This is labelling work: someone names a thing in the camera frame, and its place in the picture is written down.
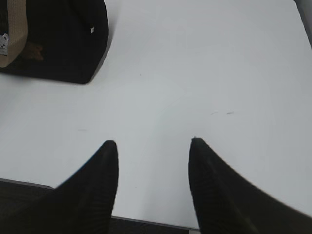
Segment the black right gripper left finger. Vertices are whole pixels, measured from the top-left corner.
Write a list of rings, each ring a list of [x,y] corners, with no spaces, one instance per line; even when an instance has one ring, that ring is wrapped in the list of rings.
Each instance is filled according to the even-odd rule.
[[[70,178],[0,222],[2,234],[106,234],[118,186],[117,144],[107,140]]]

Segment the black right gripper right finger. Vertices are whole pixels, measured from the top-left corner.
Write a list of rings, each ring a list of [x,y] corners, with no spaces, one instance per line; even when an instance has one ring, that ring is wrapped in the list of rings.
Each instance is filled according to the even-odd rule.
[[[193,138],[188,179],[202,234],[310,234],[312,218],[266,194]]]

